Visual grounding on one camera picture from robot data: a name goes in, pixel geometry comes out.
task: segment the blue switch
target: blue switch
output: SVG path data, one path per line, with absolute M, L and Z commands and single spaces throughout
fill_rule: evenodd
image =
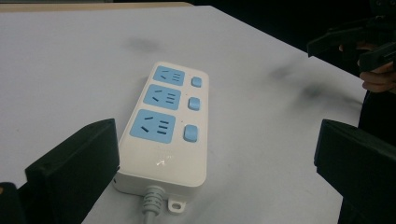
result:
M 202 87 L 202 80 L 200 77 L 193 77 L 191 80 L 191 85 L 193 87 L 198 87 L 201 88 Z
M 201 107 L 201 101 L 198 98 L 191 97 L 189 99 L 189 109 L 198 111 Z
M 184 136 L 183 136 L 184 140 L 188 141 L 188 142 L 196 142 L 198 139 L 198 128 L 195 125 L 186 125 L 186 127 L 184 128 Z

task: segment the blue power outlet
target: blue power outlet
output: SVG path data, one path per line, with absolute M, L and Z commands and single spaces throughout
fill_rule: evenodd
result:
M 129 134 L 155 142 L 170 143 L 176 118 L 151 110 L 138 111 Z
M 184 75 L 185 74 L 183 71 L 164 66 L 158 66 L 153 78 L 157 81 L 182 86 L 184 81 Z
M 148 105 L 156 105 L 162 108 L 177 110 L 181 92 L 151 84 L 145 95 L 143 102 Z

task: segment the white table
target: white table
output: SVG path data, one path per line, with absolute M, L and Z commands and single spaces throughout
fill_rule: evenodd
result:
M 213 7 L 0 14 L 0 181 L 83 126 L 119 138 L 158 61 L 210 76 L 207 179 L 157 223 L 334 224 L 342 201 L 313 163 L 323 119 L 357 125 L 361 82 Z M 107 187 L 84 223 L 140 223 Z

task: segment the power cord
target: power cord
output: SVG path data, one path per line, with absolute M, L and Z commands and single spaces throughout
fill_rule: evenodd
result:
M 143 199 L 144 224 L 153 224 L 154 219 L 161 213 L 164 190 L 160 187 L 148 187 Z

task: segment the power strip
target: power strip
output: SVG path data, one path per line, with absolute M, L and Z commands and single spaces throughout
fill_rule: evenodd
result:
M 184 211 L 206 179 L 208 88 L 202 71 L 154 65 L 119 143 L 117 190 L 157 188 L 172 214 Z

